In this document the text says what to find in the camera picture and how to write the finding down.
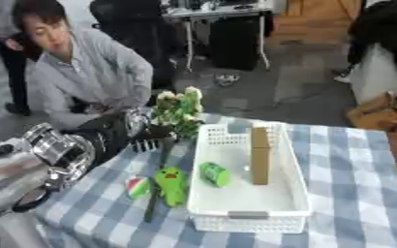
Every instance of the checkered tablecloth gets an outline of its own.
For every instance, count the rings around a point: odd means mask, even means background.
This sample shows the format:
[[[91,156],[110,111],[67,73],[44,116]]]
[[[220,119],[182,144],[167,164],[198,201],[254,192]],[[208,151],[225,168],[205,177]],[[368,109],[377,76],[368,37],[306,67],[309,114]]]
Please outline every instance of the checkered tablecloth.
[[[250,120],[206,115],[207,123]],[[397,247],[397,170],[383,132],[289,125],[294,152],[313,206],[301,234],[198,232],[185,207],[157,204],[142,221],[148,198],[128,199],[124,181],[152,174],[159,151],[125,149],[35,214],[52,247]],[[176,145],[168,165],[190,171],[192,143]]]

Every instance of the man's hair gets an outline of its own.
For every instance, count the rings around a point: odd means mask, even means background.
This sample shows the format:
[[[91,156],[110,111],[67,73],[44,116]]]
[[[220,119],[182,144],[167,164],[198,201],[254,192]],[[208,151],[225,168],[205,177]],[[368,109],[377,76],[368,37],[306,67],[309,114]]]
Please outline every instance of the man's hair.
[[[63,5],[57,0],[16,0],[12,9],[12,19],[15,26],[24,31],[24,18],[37,16],[45,24],[54,24],[66,19]]]

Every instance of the table leg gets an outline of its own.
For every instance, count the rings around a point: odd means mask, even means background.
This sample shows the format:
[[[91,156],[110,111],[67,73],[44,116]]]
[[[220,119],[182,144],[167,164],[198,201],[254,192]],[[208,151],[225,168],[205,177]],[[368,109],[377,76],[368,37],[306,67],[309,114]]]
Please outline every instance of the table leg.
[[[193,58],[194,58],[194,47],[193,47],[193,27],[190,19],[185,22],[185,29],[187,31],[187,43],[188,43],[188,60],[187,60],[187,70],[188,72],[193,71]]]
[[[263,60],[264,66],[266,70],[269,70],[269,60],[264,53],[264,22],[265,22],[265,17],[264,15],[260,15],[260,20],[259,20],[259,50],[260,50],[260,57]]]

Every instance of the man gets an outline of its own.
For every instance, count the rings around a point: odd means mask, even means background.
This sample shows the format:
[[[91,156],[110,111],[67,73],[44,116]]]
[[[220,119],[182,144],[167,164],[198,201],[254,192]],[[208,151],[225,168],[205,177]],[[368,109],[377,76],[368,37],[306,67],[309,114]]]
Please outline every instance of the man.
[[[150,64],[99,30],[72,28],[56,0],[18,0],[13,18],[44,50],[33,78],[46,112],[62,128],[147,103]]]
[[[28,116],[25,67],[27,57],[36,60],[40,49],[32,44],[14,27],[11,9],[15,0],[0,0],[0,57],[8,72],[12,103],[7,103],[8,112]]]

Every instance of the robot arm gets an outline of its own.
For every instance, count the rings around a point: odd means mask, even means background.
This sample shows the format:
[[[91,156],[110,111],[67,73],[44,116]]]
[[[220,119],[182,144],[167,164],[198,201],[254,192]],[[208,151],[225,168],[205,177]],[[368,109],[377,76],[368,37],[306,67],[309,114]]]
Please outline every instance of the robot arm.
[[[17,211],[13,206],[34,189],[49,194],[72,186],[129,143],[145,151],[157,148],[155,140],[165,137],[175,134],[150,125],[137,111],[96,119],[63,133],[47,123],[37,125],[17,139],[6,152],[9,155],[0,156],[0,214]]]

